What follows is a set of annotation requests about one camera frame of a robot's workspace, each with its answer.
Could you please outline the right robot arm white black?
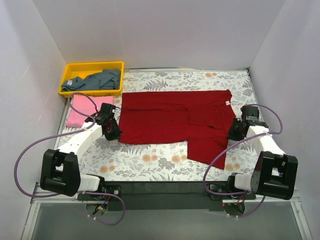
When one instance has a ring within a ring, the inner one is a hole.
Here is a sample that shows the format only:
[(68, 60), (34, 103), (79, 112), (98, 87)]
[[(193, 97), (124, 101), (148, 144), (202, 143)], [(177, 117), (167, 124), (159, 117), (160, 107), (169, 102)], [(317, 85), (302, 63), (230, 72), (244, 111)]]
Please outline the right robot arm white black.
[(227, 138), (253, 145), (258, 159), (253, 173), (232, 173), (227, 179), (226, 192), (237, 199), (244, 192), (290, 200), (293, 196), (298, 159), (287, 155), (274, 141), (268, 125), (260, 121), (259, 108), (253, 104), (241, 108), (241, 117), (233, 120)]

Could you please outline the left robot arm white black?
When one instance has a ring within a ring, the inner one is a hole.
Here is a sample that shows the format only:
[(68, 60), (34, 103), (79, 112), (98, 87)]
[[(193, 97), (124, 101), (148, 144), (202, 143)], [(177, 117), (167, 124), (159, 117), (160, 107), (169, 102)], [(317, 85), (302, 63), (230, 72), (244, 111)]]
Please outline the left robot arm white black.
[(79, 160), (102, 136), (108, 141), (120, 139), (122, 131), (115, 119), (115, 110), (115, 105), (103, 103), (97, 113), (86, 118), (80, 133), (75, 134), (58, 149), (48, 149), (44, 153), (41, 189), (70, 197), (79, 192), (89, 192), (95, 200), (106, 196), (103, 178), (81, 174)]

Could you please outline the red t shirt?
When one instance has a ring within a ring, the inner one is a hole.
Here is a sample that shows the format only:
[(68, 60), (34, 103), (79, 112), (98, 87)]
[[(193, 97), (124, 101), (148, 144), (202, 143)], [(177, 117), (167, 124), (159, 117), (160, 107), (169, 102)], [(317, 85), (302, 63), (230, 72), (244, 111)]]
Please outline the red t shirt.
[(120, 142), (187, 143), (187, 158), (210, 164), (228, 146), (235, 113), (230, 90), (122, 94)]

